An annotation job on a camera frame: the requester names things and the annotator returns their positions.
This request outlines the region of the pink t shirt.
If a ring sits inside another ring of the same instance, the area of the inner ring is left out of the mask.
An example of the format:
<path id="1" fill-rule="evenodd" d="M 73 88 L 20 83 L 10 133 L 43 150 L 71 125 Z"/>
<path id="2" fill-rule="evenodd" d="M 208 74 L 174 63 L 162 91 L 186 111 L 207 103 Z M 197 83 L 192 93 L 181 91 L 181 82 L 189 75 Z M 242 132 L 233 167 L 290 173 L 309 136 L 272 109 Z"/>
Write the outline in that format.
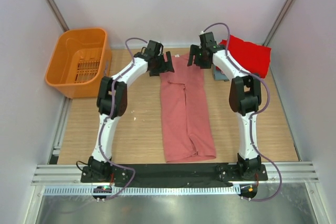
<path id="1" fill-rule="evenodd" d="M 174 72 L 160 75 L 163 152 L 167 163 L 216 158 L 204 89 L 204 72 L 188 66 L 188 55 L 172 57 Z"/>

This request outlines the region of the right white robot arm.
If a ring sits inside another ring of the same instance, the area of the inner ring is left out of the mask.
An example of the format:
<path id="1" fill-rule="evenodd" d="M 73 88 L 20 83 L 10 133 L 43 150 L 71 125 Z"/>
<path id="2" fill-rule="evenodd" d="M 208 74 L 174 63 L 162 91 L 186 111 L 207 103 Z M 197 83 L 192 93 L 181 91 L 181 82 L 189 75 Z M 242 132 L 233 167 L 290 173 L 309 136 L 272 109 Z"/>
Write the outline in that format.
<path id="1" fill-rule="evenodd" d="M 212 32 L 201 32 L 199 39 L 199 46 L 190 46 L 187 65 L 196 65 L 201 69 L 215 65 L 229 79 L 229 106 L 237 115 L 240 139 L 236 172 L 243 180 L 254 179 L 261 170 L 256 141 L 256 119 L 261 105 L 260 80 L 243 68 L 224 45 L 218 44 Z"/>

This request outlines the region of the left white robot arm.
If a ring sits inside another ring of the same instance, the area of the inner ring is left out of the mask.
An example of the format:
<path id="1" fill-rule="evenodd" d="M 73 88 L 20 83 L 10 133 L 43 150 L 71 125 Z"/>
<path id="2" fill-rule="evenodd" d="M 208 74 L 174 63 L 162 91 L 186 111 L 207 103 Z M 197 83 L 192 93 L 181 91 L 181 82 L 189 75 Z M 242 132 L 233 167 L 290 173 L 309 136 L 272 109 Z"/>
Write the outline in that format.
<path id="1" fill-rule="evenodd" d="M 121 172 L 125 181 L 128 171 L 135 175 L 131 167 L 118 165 L 112 161 L 112 144 L 121 117 L 128 105 L 128 88 L 145 73 L 159 76 L 161 73 L 174 72 L 171 53 L 163 52 L 164 46 L 157 41 L 138 38 L 146 43 L 145 47 L 131 54 L 130 63 L 115 75 L 101 79 L 97 96 L 99 129 L 96 144 L 88 162 L 81 169 L 81 182 L 106 182 L 116 179 L 116 172 Z"/>

